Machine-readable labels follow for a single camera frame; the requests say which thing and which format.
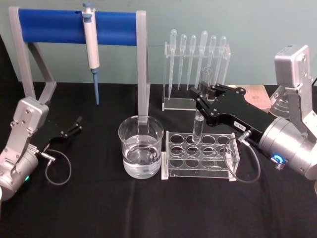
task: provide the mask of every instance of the glass test tube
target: glass test tube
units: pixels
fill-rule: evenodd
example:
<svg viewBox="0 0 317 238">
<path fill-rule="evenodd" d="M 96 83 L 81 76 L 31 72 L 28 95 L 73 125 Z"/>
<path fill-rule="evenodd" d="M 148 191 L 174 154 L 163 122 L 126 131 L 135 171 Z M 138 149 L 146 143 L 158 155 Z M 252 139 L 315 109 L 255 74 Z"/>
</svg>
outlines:
<svg viewBox="0 0 317 238">
<path fill-rule="evenodd" d="M 202 68 L 200 79 L 199 79 L 199 94 L 204 99 L 208 98 L 208 85 L 211 82 L 212 69 L 209 67 Z M 199 143 L 202 139 L 203 128 L 204 128 L 204 116 L 196 109 L 193 129 L 193 142 Z"/>
</svg>

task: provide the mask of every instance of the plastic dropper pipette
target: plastic dropper pipette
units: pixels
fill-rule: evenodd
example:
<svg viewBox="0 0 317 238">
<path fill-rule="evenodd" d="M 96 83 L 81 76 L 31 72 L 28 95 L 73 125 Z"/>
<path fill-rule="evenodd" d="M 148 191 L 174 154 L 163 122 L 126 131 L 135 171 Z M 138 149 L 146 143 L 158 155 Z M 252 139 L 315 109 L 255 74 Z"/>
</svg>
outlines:
<svg viewBox="0 0 317 238">
<path fill-rule="evenodd" d="M 216 48 L 216 43 L 217 43 L 217 36 L 211 36 L 210 37 L 210 43 L 209 43 L 209 58 L 207 62 L 207 67 L 211 68 L 211 61 L 213 58 L 213 52 L 214 49 Z"/>
<path fill-rule="evenodd" d="M 179 85 L 180 85 L 180 80 L 182 78 L 182 70 L 183 70 L 183 61 L 184 61 L 184 53 L 186 49 L 186 40 L 187 36 L 186 35 L 181 35 L 180 37 L 180 58 L 179 58 L 179 68 L 178 68 L 178 90 L 179 90 Z"/>
<path fill-rule="evenodd" d="M 168 99 L 170 98 L 170 93 L 172 92 L 174 58 L 175 58 L 175 50 L 176 50 L 176 37 L 177 37 L 177 31 L 175 29 L 171 30 L 170 41 L 169 41 L 170 66 L 169 66 L 169 82 L 168 82 Z"/>
<path fill-rule="evenodd" d="M 219 44 L 219 58 L 218 58 L 217 66 L 216 66 L 216 71 L 214 74 L 214 84 L 216 84 L 217 80 L 218 80 L 218 74 L 219 74 L 221 60 L 222 60 L 222 54 L 224 52 L 224 48 L 225 48 L 226 43 L 227 43 L 227 38 L 225 36 L 222 36 L 220 39 L 220 44 Z"/>
<path fill-rule="evenodd" d="M 192 35 L 190 37 L 190 45 L 189 45 L 189 62 L 188 62 L 188 71 L 187 71 L 187 90 L 189 86 L 189 80 L 190 80 L 190 74 L 192 72 L 192 65 L 193 65 L 193 57 L 194 57 L 194 52 L 195 52 L 195 47 L 196 47 L 196 39 L 197 37 L 195 35 Z"/>
<path fill-rule="evenodd" d="M 203 31 L 200 37 L 200 44 L 199 44 L 199 59 L 198 59 L 197 73 L 196 73 L 196 80 L 195 80 L 196 89 L 198 88 L 200 70 L 202 68 L 202 62 L 203 62 L 204 51 L 207 44 L 207 38 L 208 38 L 208 32 Z"/>
</svg>

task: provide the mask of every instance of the pipette stand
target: pipette stand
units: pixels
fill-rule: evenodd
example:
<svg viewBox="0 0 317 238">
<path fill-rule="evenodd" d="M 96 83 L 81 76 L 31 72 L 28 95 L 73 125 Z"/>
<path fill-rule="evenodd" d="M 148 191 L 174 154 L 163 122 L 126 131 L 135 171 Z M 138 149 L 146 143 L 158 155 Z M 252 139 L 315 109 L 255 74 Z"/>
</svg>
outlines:
<svg viewBox="0 0 317 238">
<path fill-rule="evenodd" d="M 169 65 L 170 65 L 170 49 L 169 44 L 165 42 L 164 49 L 164 76 L 163 76 L 163 95 L 162 95 L 162 111 L 164 110 L 188 110 L 195 111 L 195 101 L 189 97 L 189 90 L 187 90 L 187 71 L 188 71 L 188 61 L 190 56 L 189 45 L 186 46 L 184 52 L 184 62 L 183 62 L 183 72 L 181 78 L 180 89 L 178 90 L 178 66 L 180 58 L 180 48 L 176 47 L 175 50 L 175 59 L 174 59 L 174 74 L 173 74 L 173 86 L 171 91 L 171 96 L 168 98 L 168 79 L 169 79 Z M 209 46 L 206 46 L 204 51 L 204 57 L 202 61 L 202 68 L 207 66 L 208 59 L 210 58 Z M 211 84 L 220 83 L 223 84 L 227 74 L 227 69 L 230 61 L 230 47 L 229 45 L 225 46 L 222 55 L 219 55 L 219 46 L 216 46 L 213 58 L 211 61 L 211 68 L 213 69 L 212 73 L 212 82 Z M 199 58 L 199 45 L 196 45 L 194 51 L 193 65 L 190 76 L 190 86 L 194 85 L 197 64 Z M 220 69 L 217 79 L 215 79 L 216 74 L 216 65 L 220 61 Z"/>
<path fill-rule="evenodd" d="M 10 26 L 25 96 L 36 99 L 28 49 L 45 80 L 40 102 L 51 99 L 56 82 L 38 42 L 85 44 L 81 11 L 9 8 Z M 136 46 L 138 62 L 138 113 L 147 115 L 150 98 L 147 21 L 145 11 L 96 12 L 99 45 Z"/>
<path fill-rule="evenodd" d="M 223 160 L 224 143 L 232 134 L 203 134 L 199 143 L 192 141 L 192 133 L 166 132 L 166 152 L 162 153 L 161 178 L 199 177 L 236 181 Z M 226 158 L 236 172 L 240 161 L 235 140 L 229 143 Z"/>
</svg>

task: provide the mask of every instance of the blue padded bar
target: blue padded bar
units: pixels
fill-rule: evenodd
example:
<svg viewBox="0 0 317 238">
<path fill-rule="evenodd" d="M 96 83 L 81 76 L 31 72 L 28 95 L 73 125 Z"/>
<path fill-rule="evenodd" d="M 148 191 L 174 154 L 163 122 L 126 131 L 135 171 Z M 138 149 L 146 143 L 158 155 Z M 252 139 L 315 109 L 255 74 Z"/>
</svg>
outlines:
<svg viewBox="0 0 317 238">
<path fill-rule="evenodd" d="M 24 42 L 85 44 L 81 11 L 19 9 Z M 136 13 L 96 11 L 98 44 L 136 46 Z"/>
</svg>

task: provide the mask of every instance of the black tablecloth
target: black tablecloth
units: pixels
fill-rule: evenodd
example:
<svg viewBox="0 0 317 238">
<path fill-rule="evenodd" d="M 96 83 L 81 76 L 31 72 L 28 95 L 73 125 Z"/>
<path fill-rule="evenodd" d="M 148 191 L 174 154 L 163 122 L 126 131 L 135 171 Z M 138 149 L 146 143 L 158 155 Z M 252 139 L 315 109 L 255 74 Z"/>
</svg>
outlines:
<svg viewBox="0 0 317 238">
<path fill-rule="evenodd" d="M 194 112 L 162 112 L 161 90 L 160 85 L 151 86 L 149 115 L 165 130 L 191 132 Z M 21 85 L 2 85 L 0 92 L 4 147 L 23 91 Z M 58 84 L 49 118 L 65 126 L 79 115 L 84 118 L 83 131 L 75 140 L 55 146 L 70 158 L 72 178 L 65 186 L 49 184 L 44 177 L 47 161 L 39 158 L 30 179 L 2 203 L 1 238 L 317 237 L 314 182 L 289 168 L 275 170 L 259 153 L 262 175 L 254 184 L 208 178 L 162 181 L 160 172 L 146 180 L 131 178 L 123 168 L 117 129 L 137 113 L 136 96 L 136 85 L 101 84 L 97 108 L 92 84 Z M 224 125 L 204 130 L 232 131 Z M 238 175 L 250 179 L 256 173 L 250 154 L 239 150 Z M 67 167 L 59 170 L 65 175 Z"/>
</svg>

